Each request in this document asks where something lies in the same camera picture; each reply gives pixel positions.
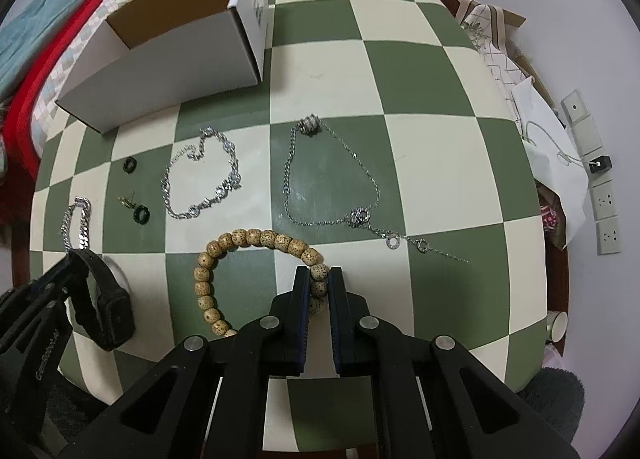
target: silver bracelet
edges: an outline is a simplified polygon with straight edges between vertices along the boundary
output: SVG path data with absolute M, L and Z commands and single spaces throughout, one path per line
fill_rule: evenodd
M 204 198 L 198 204 L 192 204 L 186 212 L 175 213 L 171 207 L 171 183 L 169 182 L 169 173 L 172 166 L 185 154 L 192 162 L 197 162 L 204 157 L 204 141 L 206 138 L 215 137 L 221 144 L 223 150 L 230 156 L 229 165 L 231 172 L 228 177 L 220 183 L 215 190 L 215 194 L 211 198 Z M 240 172 L 238 171 L 238 158 L 236 157 L 236 146 L 231 143 L 222 132 L 218 132 L 211 127 L 200 129 L 200 140 L 198 143 L 198 152 L 195 145 L 187 145 L 180 149 L 174 157 L 172 157 L 169 165 L 164 171 L 164 177 L 160 180 L 160 188 L 162 190 L 162 199 L 167 213 L 174 219 L 193 219 L 200 215 L 200 212 L 206 208 L 210 208 L 215 203 L 222 201 L 231 190 L 240 188 Z
M 76 197 L 73 203 L 71 203 L 65 210 L 65 214 L 62 217 L 60 234 L 62 235 L 62 243 L 65 246 L 65 251 L 69 251 L 72 248 L 69 230 L 71 229 L 71 218 L 74 216 L 74 210 L 76 208 L 80 209 L 80 232 L 78 234 L 80 249 L 89 249 L 89 220 L 91 219 L 91 203 L 85 197 Z

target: silver chain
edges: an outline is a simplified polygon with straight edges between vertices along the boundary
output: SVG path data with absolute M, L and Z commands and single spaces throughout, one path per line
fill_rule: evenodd
M 304 221 L 295 219 L 295 217 L 293 217 L 291 215 L 291 212 L 289 211 L 289 197 L 291 195 L 291 186 L 290 186 L 291 163 L 293 162 L 293 157 L 296 154 L 296 133 L 300 131 L 302 134 L 311 136 L 312 134 L 318 132 L 320 130 L 320 127 L 322 127 L 325 131 L 329 132 L 329 134 L 331 134 L 336 140 L 338 140 L 340 144 L 344 147 L 344 150 L 346 150 L 349 154 L 351 154 L 351 157 L 358 163 L 358 165 L 360 165 L 360 168 L 371 180 L 373 187 L 376 189 L 376 200 L 371 205 L 357 206 L 356 208 L 351 210 L 347 215 L 338 219 L 328 220 L 328 221 L 304 222 Z M 377 235 L 378 237 L 386 239 L 386 245 L 390 249 L 398 248 L 400 246 L 400 239 L 404 239 L 405 241 L 407 241 L 407 243 L 411 243 L 416 248 L 418 248 L 418 251 L 420 251 L 420 253 L 433 251 L 438 255 L 449 257 L 450 259 L 455 259 L 460 262 L 468 262 L 468 261 L 465 261 L 465 259 L 460 259 L 459 257 L 456 257 L 455 255 L 451 255 L 446 251 L 441 251 L 439 249 L 432 248 L 427 239 L 418 238 L 418 237 L 409 237 L 408 235 L 403 235 L 402 233 L 399 233 L 399 232 L 395 232 L 392 230 L 382 230 L 380 228 L 373 226 L 370 223 L 371 211 L 373 210 L 373 208 L 378 206 L 378 203 L 380 201 L 380 187 L 378 186 L 378 183 L 370 174 L 367 167 L 364 166 L 364 163 L 361 162 L 358 155 L 355 152 L 353 152 L 353 150 L 350 149 L 347 143 L 343 139 L 341 139 L 341 137 L 338 136 L 333 131 L 333 129 L 327 126 L 327 124 L 324 123 L 324 121 L 322 121 L 316 115 L 312 114 L 309 116 L 305 116 L 305 118 L 302 118 L 298 123 L 295 124 L 295 126 L 293 126 L 293 128 L 291 128 L 291 136 L 289 140 L 289 156 L 287 157 L 287 161 L 284 164 L 284 185 L 282 187 L 282 191 L 284 193 L 284 210 L 287 212 L 287 216 L 289 216 L 290 221 L 294 224 L 297 224 L 298 226 L 312 227 L 312 226 L 332 226 L 332 225 L 338 225 L 338 224 L 347 224 L 351 228 L 364 228 L 366 230 L 369 230 L 372 233 L 375 233 L 375 235 Z
M 172 166 L 185 154 L 192 162 L 197 162 L 204 157 L 204 142 L 207 138 L 215 138 L 222 144 L 222 149 L 229 155 L 229 165 L 231 171 L 225 180 L 220 183 L 215 194 L 211 198 L 204 198 L 198 204 L 192 204 L 186 212 L 175 213 L 171 207 L 171 183 L 169 182 L 169 173 Z M 222 201 L 231 190 L 240 188 L 240 172 L 238 171 L 238 157 L 236 156 L 236 146 L 230 142 L 222 132 L 218 132 L 211 127 L 200 129 L 200 139 L 198 141 L 198 151 L 195 145 L 187 145 L 172 157 L 169 165 L 164 170 L 164 177 L 160 180 L 160 188 L 162 190 L 162 199 L 167 213 L 174 219 L 193 219 L 200 215 L 200 211 L 210 208 L 213 204 Z
M 91 203 L 87 198 L 76 197 L 65 210 L 65 214 L 62 217 L 62 226 L 60 227 L 60 234 L 62 235 L 62 243 L 65 246 L 65 251 L 69 251 L 71 246 L 71 238 L 69 237 L 69 231 L 71 229 L 71 218 L 74 216 L 74 210 L 80 209 L 80 232 L 78 239 L 80 241 L 80 249 L 89 249 L 89 220 L 91 219 Z

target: wall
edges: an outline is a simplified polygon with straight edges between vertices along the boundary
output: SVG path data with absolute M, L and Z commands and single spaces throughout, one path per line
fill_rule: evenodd
M 566 363 L 584 382 L 574 440 L 599 457 L 640 395 L 640 32 L 620 0 L 479 0 L 527 17 L 518 44 L 553 99 L 579 87 L 614 162 L 623 253 L 596 254 L 593 222 L 570 245 Z M 591 205 L 585 205 L 588 218 Z

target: blue cloth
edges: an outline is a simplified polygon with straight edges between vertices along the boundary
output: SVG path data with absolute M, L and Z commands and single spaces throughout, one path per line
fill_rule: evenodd
M 0 30 L 0 102 L 11 96 L 37 54 L 84 0 L 33 0 Z

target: checkered fabric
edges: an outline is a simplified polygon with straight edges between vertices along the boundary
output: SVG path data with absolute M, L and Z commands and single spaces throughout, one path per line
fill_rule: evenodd
M 33 148 L 40 157 L 44 152 L 47 138 L 55 136 L 65 127 L 66 113 L 58 107 L 55 100 L 65 84 L 66 77 L 71 73 L 71 69 L 80 53 L 82 53 L 84 46 L 87 45 L 98 26 L 109 15 L 129 1 L 132 0 L 104 0 L 76 35 L 76 38 L 66 48 L 47 77 L 47 81 L 42 86 L 38 99 L 34 103 L 33 114 L 31 115 L 31 139 Z
M 482 57 L 439 0 L 268 1 L 261 84 L 170 107 L 105 136 L 69 118 L 47 142 L 33 200 L 33 276 L 63 257 L 66 206 L 89 198 L 92 250 L 130 291 L 136 319 L 133 338 L 107 353 L 69 306 L 74 338 L 62 371 L 112 402 L 183 338 L 215 338 L 193 292 L 196 255 L 220 233 L 257 227 L 315 246 L 342 267 L 348 290 L 364 295 L 372 314 L 409 335 L 453 335 L 508 386 L 522 388 L 545 344 L 542 221 L 520 137 Z M 343 137 L 380 185 L 373 223 L 428 236 L 469 263 L 406 243 L 391 250 L 366 230 L 290 223 L 283 164 L 293 122 L 309 113 Z M 242 188 L 178 221 L 164 211 L 159 182 L 172 154 L 205 126 L 236 144 Z M 220 144 L 207 142 L 206 150 L 203 160 L 182 158 L 172 169 L 177 211 L 210 197 L 228 172 Z M 138 160 L 130 175 L 122 169 L 127 156 Z M 375 194 L 323 134 L 299 137 L 291 185 L 291 208 L 304 220 L 340 217 Z M 151 212 L 146 226 L 118 203 L 133 192 Z M 299 263 L 265 248 L 230 254 L 213 282 L 226 319 L 239 328 L 267 313 L 273 296 L 292 287 Z M 326 311 L 311 322 L 308 346 L 303 379 L 270 381 L 264 447 L 373 442 L 368 381 L 336 378 Z

